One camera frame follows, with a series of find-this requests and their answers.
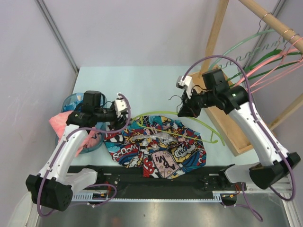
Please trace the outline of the comic print shorts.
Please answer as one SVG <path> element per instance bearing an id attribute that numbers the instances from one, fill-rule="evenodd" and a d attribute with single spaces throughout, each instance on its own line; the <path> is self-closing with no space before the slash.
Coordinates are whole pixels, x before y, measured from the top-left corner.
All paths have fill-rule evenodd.
<path id="1" fill-rule="evenodd" d="M 148 178 L 173 179 L 206 165 L 203 143 L 177 142 L 166 133 L 149 135 L 132 125 L 107 134 L 104 143 L 113 161 L 125 168 L 141 168 Z"/>

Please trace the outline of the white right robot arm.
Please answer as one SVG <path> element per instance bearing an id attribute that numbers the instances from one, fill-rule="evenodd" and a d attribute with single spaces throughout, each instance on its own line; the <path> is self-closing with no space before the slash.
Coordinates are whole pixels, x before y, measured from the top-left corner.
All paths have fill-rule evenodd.
<path id="1" fill-rule="evenodd" d="M 206 90 L 200 93 L 196 92 L 191 76 L 178 78 L 176 86 L 184 90 L 178 117 L 198 117 L 201 109 L 217 107 L 237 123 L 259 159 L 255 164 L 228 166 L 218 178 L 219 186 L 229 190 L 237 182 L 251 182 L 267 189 L 287 176 L 301 158 L 279 143 L 260 118 L 254 103 L 249 102 L 245 88 L 230 87 L 221 69 L 208 71 L 202 77 Z"/>

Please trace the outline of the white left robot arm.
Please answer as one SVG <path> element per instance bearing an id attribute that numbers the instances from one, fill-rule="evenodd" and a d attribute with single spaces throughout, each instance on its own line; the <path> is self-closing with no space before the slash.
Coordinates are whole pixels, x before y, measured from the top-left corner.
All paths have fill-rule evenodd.
<path id="1" fill-rule="evenodd" d="M 65 211 L 73 195 L 93 187 L 101 188 L 105 178 L 98 167 L 88 166 L 68 177 L 67 173 L 78 149 L 90 132 L 103 135 L 123 131 L 131 118 L 128 99 L 121 93 L 109 108 L 105 107 L 101 92 L 86 91 L 83 101 L 77 105 L 66 121 L 63 135 L 43 168 L 36 175 L 29 175 L 26 187 L 38 215 L 47 217 L 54 211 Z"/>

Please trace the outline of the lime green hanger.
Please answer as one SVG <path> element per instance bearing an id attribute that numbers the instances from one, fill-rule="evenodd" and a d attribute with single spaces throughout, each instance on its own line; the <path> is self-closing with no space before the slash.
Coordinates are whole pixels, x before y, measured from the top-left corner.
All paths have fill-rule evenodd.
<path id="1" fill-rule="evenodd" d="M 190 140 L 195 140 L 200 143 L 206 142 L 215 144 L 220 141 L 222 145 L 225 145 L 222 136 L 206 123 L 200 120 L 195 121 L 211 131 L 210 140 L 202 139 L 200 133 L 194 131 L 189 127 L 186 127 L 180 120 L 169 118 L 165 116 L 165 114 L 177 115 L 176 112 L 170 111 L 146 112 L 131 118 L 130 124 L 136 129 L 148 130 L 149 135 L 166 133 L 167 135 L 172 136 L 177 142 L 189 142 Z"/>

